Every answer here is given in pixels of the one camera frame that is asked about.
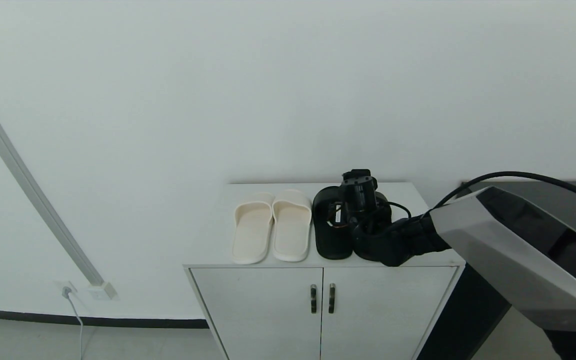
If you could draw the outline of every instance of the white slipper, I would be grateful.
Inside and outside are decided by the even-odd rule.
[[[255,193],[235,208],[235,239],[232,242],[235,264],[254,264],[266,257],[274,221],[274,199],[271,193]]]
[[[311,200],[298,190],[284,190],[274,198],[272,254],[275,258],[284,262],[306,259],[311,234],[311,206]]]

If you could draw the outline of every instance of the black baseboard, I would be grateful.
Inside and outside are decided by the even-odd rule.
[[[75,316],[33,314],[29,312],[0,311],[0,319],[46,324],[80,324]],[[81,321],[83,321],[85,326],[107,326],[112,328],[208,329],[208,322],[206,322],[205,319],[112,319],[108,317],[82,317]]]

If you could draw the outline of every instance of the floor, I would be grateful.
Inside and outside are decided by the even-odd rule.
[[[0,360],[78,360],[80,327],[0,320]],[[84,327],[85,360],[223,360],[210,330]]]
[[[79,326],[0,320],[0,360],[77,360]],[[223,360],[210,330],[84,328],[85,360]],[[511,309],[472,360],[560,360],[544,332]]]

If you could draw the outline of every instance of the black cable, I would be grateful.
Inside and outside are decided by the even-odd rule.
[[[393,207],[397,207],[399,209],[402,209],[403,211],[406,212],[408,218],[412,218],[412,213],[410,212],[410,210],[408,210],[407,207],[405,207],[404,205],[400,204],[400,203],[396,203],[396,202],[390,202],[387,201],[386,204],[388,205],[392,205]],[[382,206],[380,208],[378,208],[377,210],[374,210],[373,212],[371,212],[370,214],[368,214],[368,216],[366,216],[364,219],[362,219],[362,221],[359,221],[359,223],[357,223],[357,226],[354,228],[353,232],[354,233],[359,233],[359,236],[362,239],[376,239],[379,237],[382,237],[384,234],[390,233],[393,231],[393,229],[398,228],[401,226],[400,223],[391,223],[390,225],[388,225],[386,228],[384,228],[383,230],[381,230],[380,232],[378,232],[377,234],[366,234],[364,232],[364,230],[362,229],[362,226],[367,222],[372,220],[372,218],[381,210],[385,209],[386,207]]]
[[[396,203],[396,202],[390,202],[390,201],[387,201],[386,204],[388,204],[388,205],[393,205],[393,207],[402,209],[403,211],[406,212],[406,214],[408,215],[408,218],[409,218],[409,219],[412,218],[412,214],[411,214],[410,210],[408,210],[408,208],[405,207],[404,205],[402,205],[402,204],[400,204],[400,203]]]
[[[497,172],[491,172],[491,173],[487,173],[486,175],[482,175],[482,176],[473,178],[473,180],[470,180],[469,182],[466,182],[463,185],[457,187],[457,189],[454,189],[449,194],[444,196],[444,198],[442,198],[441,201],[439,201],[437,203],[437,205],[435,205],[432,209],[434,210],[434,209],[437,209],[439,207],[442,207],[443,205],[445,205],[445,203],[448,202],[448,200],[452,199],[454,196],[456,196],[460,192],[470,188],[471,186],[475,185],[476,183],[480,183],[480,182],[483,182],[484,180],[488,180],[488,179],[492,179],[492,178],[502,178],[505,176],[514,176],[515,178],[526,178],[526,179],[532,179],[532,180],[539,180],[540,182],[553,184],[556,187],[566,189],[567,191],[570,191],[570,192],[573,192],[576,194],[576,185],[573,185],[573,184],[566,182],[566,181],[563,181],[563,180],[559,180],[558,178],[548,177],[548,176],[544,176],[544,175],[540,175],[538,173],[532,173],[532,172],[497,171]]]

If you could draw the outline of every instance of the white cabinet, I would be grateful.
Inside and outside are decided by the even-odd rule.
[[[230,360],[318,359],[322,273],[320,268],[192,269]]]
[[[325,268],[321,360],[412,359],[456,269]]]
[[[233,211],[248,194],[298,189],[313,199],[327,186],[226,185],[187,249],[183,267],[227,360],[414,360],[421,351],[466,264],[452,250],[397,268],[356,255],[327,260],[311,230],[303,261],[269,253],[258,264],[231,262]],[[428,209],[410,183],[379,183],[379,191],[415,215]],[[394,220],[402,216],[393,209]]]

